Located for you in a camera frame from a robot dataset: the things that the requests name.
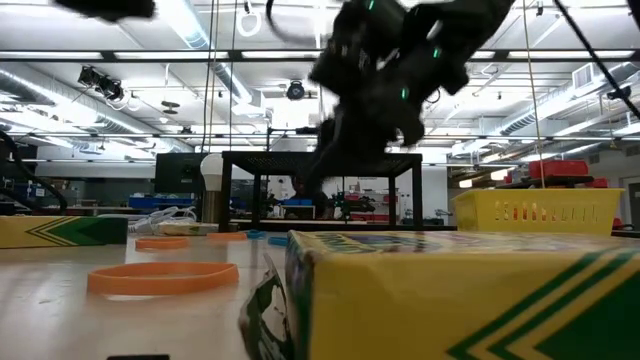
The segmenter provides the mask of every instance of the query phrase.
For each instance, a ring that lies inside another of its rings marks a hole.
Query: crayola box
[[[289,240],[282,341],[262,344],[272,355],[281,345],[277,358],[640,359],[637,240],[295,231]]]

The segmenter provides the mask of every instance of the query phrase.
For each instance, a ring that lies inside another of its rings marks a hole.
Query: yellow plastic basket
[[[610,235],[623,189],[470,190],[455,197],[460,231]]]

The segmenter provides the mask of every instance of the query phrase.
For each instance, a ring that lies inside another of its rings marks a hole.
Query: yellow box
[[[128,221],[85,216],[0,216],[0,249],[127,243]]]
[[[454,199],[458,230],[610,235],[623,189],[470,190]]]
[[[640,359],[636,240],[470,232],[289,238],[295,356],[284,358]]]

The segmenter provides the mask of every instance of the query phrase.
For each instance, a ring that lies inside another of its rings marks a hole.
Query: ceiling
[[[95,19],[83,18],[66,10],[50,6],[43,0],[0,0],[0,48],[6,50],[188,50],[189,46],[178,35],[180,27],[188,23],[181,13],[166,10],[171,0],[159,0],[159,15],[151,21],[126,20],[119,24],[107,24]],[[626,2],[619,0],[564,1],[573,6],[572,14],[587,38],[597,49],[640,49],[638,28],[628,15]],[[407,7],[412,0],[404,1]],[[308,34],[309,45],[290,44],[279,40],[264,21],[264,2],[253,1],[252,7],[261,16],[262,25],[253,36],[243,36],[237,29],[239,14],[243,13],[242,1],[191,0],[195,18],[205,33],[211,30],[211,45],[217,49],[258,50],[258,49],[308,49],[315,46],[314,32],[321,34],[325,41],[330,33],[333,17],[339,4],[326,2],[326,6],[309,0],[277,0],[274,7],[276,21],[287,31]],[[527,11],[527,30],[530,44],[534,49],[582,49],[578,39],[558,16],[550,1],[544,1],[544,12],[536,16],[535,5]],[[255,19],[241,21],[245,30],[251,30]],[[496,34],[483,49],[525,49],[525,21],[521,6],[515,6]],[[469,85],[456,96],[444,91],[435,104],[425,103],[423,120],[431,135],[489,134],[496,124],[530,106],[533,99],[531,78],[533,77],[536,98],[561,89],[572,81],[572,72],[586,63],[554,62],[534,63],[531,74],[526,63],[473,63],[468,65]],[[214,124],[214,133],[264,133],[267,120],[264,116],[244,116],[233,114],[236,105],[223,82],[216,79],[213,90],[205,91],[207,85],[207,65],[204,63],[63,63],[33,62],[20,64],[23,71],[34,71],[42,75],[51,88],[63,86],[73,91],[85,91],[77,82],[82,66],[92,65],[102,74],[122,81],[137,98],[130,107],[120,110],[131,119],[133,126],[140,126],[143,132],[175,133],[183,126],[191,126],[201,133],[202,125]],[[233,77],[240,79],[248,89],[257,90],[264,96],[260,109],[269,109],[271,119],[276,124],[287,127],[313,125],[322,115],[331,112],[336,103],[335,96],[328,91],[320,92],[315,84],[306,80],[312,63],[310,62],[269,62],[269,63],[227,63],[225,66]],[[284,90],[291,80],[302,80],[311,98],[297,104],[284,98]],[[85,93],[102,105],[101,95],[93,90]],[[163,114],[160,103],[168,100],[180,104],[177,115]],[[605,101],[605,109],[616,108],[616,102]],[[550,117],[553,121],[563,121],[568,127],[599,115],[597,97],[576,101],[571,107],[562,109]],[[558,126],[549,127],[554,135]],[[201,143],[201,139],[179,140],[190,146]],[[265,139],[233,139],[232,145],[254,146],[261,150]],[[213,139],[214,145],[228,145],[229,139]],[[451,141],[433,142],[437,146],[453,146]]]

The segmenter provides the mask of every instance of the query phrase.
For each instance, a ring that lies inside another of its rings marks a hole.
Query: orange rubber band
[[[189,246],[186,237],[141,238],[136,240],[136,249],[183,249]]]
[[[230,263],[138,263],[89,273],[87,291],[131,296],[180,295],[237,282],[238,267]]]
[[[247,240],[246,233],[208,233],[211,240]]]

